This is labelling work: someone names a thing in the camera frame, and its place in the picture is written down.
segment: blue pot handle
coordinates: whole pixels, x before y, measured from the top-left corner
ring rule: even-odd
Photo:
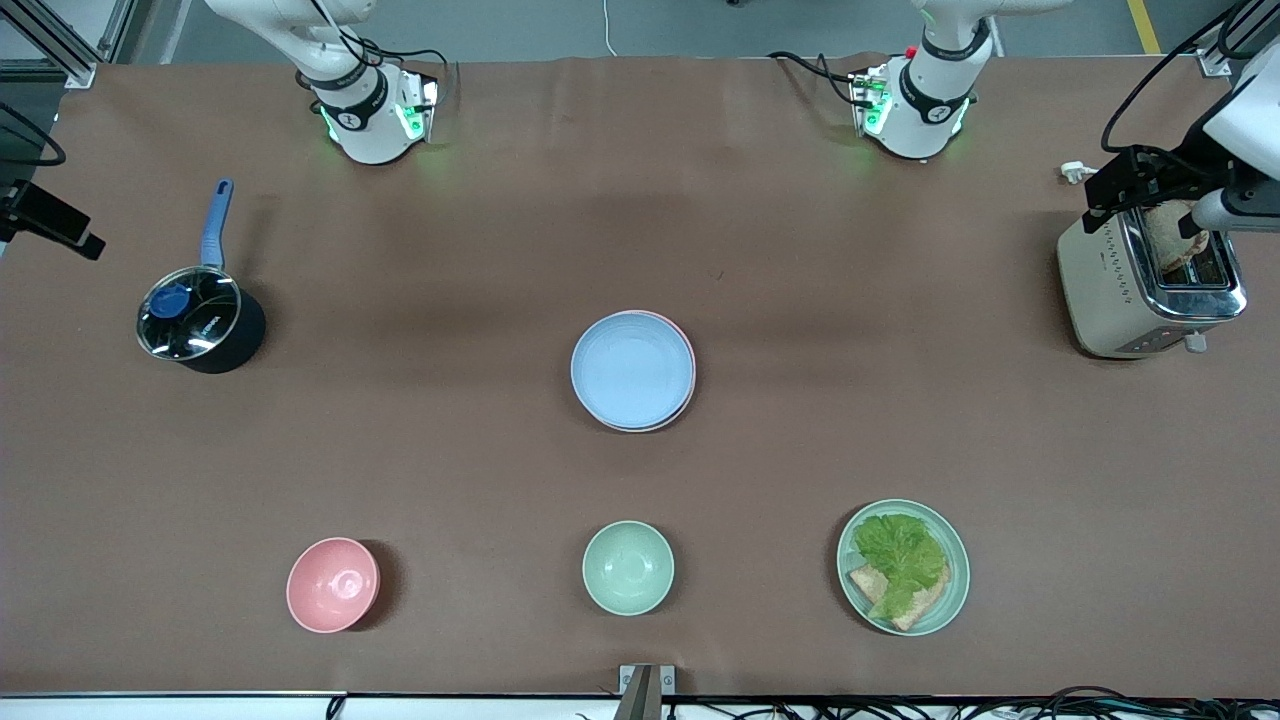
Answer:
[[[209,201],[209,217],[205,218],[205,233],[200,236],[201,265],[223,268],[223,225],[227,224],[233,190],[236,183],[232,178],[218,181],[218,187],[214,188],[214,197]]]

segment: pink plate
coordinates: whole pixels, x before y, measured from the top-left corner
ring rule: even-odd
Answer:
[[[378,597],[378,561],[353,539],[323,539],[293,564],[284,597],[289,615],[312,633],[346,630]]]

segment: green plate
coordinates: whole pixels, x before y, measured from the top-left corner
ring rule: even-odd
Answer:
[[[596,605],[614,615],[644,615],[667,597],[676,556],[652,525],[620,520],[595,533],[582,555],[582,583]]]
[[[942,591],[942,597],[905,633],[895,628],[887,619],[870,618],[872,601],[867,600],[867,596],[849,579],[849,573],[867,564],[867,560],[858,552],[858,546],[854,544],[854,530],[868,518],[879,515],[909,515],[924,520],[924,527],[942,546],[947,564],[951,565],[951,582]],[[836,574],[840,577],[840,587],[844,588],[845,597],[849,598],[854,610],[872,625],[893,635],[915,637],[941,630],[947,626],[947,623],[955,620],[965,598],[969,597],[969,553],[965,552],[956,529],[933,509],[910,500],[881,500],[855,512],[849,524],[845,525],[845,532],[840,533],[840,544],[836,546]]]

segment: green lettuce leaf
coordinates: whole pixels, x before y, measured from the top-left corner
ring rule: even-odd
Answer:
[[[910,515],[868,518],[854,530],[858,552],[888,579],[872,618],[897,618],[911,607],[911,596],[938,583],[947,559],[924,520]]]

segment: toast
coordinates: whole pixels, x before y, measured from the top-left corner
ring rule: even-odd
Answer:
[[[867,600],[879,602],[884,597],[884,592],[888,589],[888,578],[883,573],[872,568],[870,565],[863,565],[861,568],[854,570],[849,574],[849,579],[858,585],[858,589],[863,591]],[[929,611],[931,607],[937,605],[938,598],[942,597],[942,591],[946,589],[947,583],[951,582],[951,565],[943,565],[942,573],[938,575],[938,582],[933,584],[932,588],[925,588],[923,591],[916,591],[911,596],[911,607],[902,615],[897,618],[890,618],[890,623],[893,624],[901,632],[908,632],[911,625],[920,621],[920,618]]]

